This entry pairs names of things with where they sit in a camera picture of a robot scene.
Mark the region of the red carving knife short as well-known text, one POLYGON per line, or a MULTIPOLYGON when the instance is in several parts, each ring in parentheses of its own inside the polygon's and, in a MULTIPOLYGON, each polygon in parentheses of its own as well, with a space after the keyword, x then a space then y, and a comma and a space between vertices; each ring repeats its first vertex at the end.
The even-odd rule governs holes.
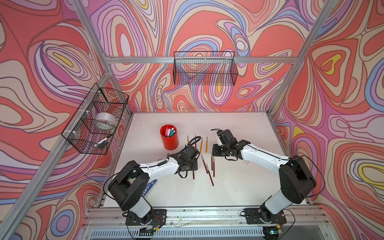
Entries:
POLYGON ((206 162, 205 162, 205 159, 204 159, 204 155, 202 153, 201 153, 201 159, 202 159, 203 166, 204 166, 204 169, 205 169, 206 173, 209 174, 209 170, 207 169, 207 165, 206 165, 206 162))

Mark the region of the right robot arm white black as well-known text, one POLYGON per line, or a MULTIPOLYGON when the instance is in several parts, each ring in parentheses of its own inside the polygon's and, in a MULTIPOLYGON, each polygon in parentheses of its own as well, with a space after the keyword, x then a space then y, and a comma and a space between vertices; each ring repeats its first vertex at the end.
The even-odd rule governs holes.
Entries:
POLYGON ((292 204, 300 204, 317 186, 317 182, 304 159, 300 156, 276 155, 241 140, 213 145, 213 156, 228 161, 244 160, 255 163, 279 176, 280 189, 260 207, 265 219, 279 214, 292 204))

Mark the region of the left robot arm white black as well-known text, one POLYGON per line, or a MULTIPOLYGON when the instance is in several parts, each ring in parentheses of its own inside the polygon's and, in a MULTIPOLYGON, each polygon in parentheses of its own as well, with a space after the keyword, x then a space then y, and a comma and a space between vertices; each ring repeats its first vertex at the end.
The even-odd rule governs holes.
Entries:
POLYGON ((122 211, 133 211, 143 217, 151 210, 143 197, 148 183, 160 178, 196 171, 200 151, 194 146, 186 145, 180 152, 167 155, 163 160, 149 164, 128 162, 108 184, 108 192, 122 211))

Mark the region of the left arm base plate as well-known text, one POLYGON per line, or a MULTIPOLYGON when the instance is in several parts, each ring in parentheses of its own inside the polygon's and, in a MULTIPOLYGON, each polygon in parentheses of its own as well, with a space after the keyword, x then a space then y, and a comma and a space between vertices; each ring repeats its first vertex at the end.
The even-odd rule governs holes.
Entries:
POLYGON ((166 209, 154 209, 150 210, 143 218, 139 218, 132 211, 123 213, 126 217, 127 226, 154 226, 161 227, 166 223, 167 210, 166 209))

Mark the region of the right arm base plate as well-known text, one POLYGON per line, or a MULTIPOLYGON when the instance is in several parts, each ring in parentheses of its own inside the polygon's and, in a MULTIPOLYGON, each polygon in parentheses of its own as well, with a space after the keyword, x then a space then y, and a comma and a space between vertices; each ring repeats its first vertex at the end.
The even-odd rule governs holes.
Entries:
POLYGON ((245 208, 241 211, 240 215, 246 218, 249 225, 284 225, 287 223, 283 211, 278 214, 271 214, 267 209, 260 208, 245 208))

